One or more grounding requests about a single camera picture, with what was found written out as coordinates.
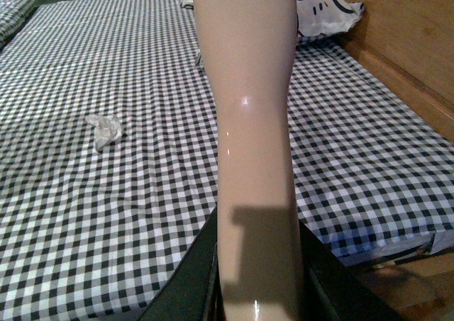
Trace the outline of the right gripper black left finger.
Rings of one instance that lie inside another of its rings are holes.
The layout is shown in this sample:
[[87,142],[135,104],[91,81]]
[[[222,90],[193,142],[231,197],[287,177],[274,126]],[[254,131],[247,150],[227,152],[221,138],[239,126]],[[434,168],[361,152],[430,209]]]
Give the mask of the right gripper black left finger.
[[140,320],[218,319],[217,210]]

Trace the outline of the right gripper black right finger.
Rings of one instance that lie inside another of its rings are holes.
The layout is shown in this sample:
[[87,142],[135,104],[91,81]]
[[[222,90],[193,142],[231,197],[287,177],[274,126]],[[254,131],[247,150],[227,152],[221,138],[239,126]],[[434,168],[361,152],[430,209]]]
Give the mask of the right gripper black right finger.
[[402,320],[359,282],[336,256],[299,224],[304,263],[304,304],[310,320]]

